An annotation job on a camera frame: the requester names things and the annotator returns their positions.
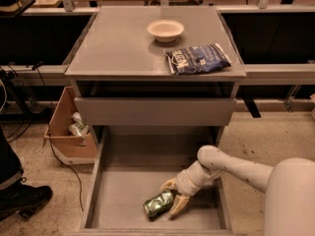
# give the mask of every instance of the blue snack bag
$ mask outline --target blue snack bag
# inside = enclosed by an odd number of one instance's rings
[[[176,75],[206,74],[230,66],[218,44],[182,48],[165,54],[171,72]]]

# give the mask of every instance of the small bowl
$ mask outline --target small bowl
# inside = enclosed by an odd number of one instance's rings
[[[173,20],[158,20],[150,23],[147,30],[157,41],[168,43],[184,32],[184,26]]]

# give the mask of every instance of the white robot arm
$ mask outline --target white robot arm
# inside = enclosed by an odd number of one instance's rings
[[[217,147],[204,146],[198,160],[165,182],[161,189],[177,190],[169,214],[182,211],[202,186],[228,172],[266,194],[264,235],[315,235],[315,163],[302,158],[282,161],[275,168],[236,158]]]

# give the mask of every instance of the black boot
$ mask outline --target black boot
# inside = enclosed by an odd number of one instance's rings
[[[38,188],[16,182],[0,191],[0,221],[18,212],[20,216],[29,219],[38,212],[52,197],[49,186]]]

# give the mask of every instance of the cardboard box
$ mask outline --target cardboard box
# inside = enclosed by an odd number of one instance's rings
[[[311,95],[311,99],[315,103],[315,93]],[[313,111],[311,112],[311,115],[315,119],[315,107],[314,107]]]
[[[65,87],[44,137],[51,140],[56,155],[64,163],[94,163],[97,148],[92,135],[87,134],[82,139],[81,137],[71,136],[69,131],[69,126],[74,123],[72,115],[78,111],[74,99],[73,89]]]

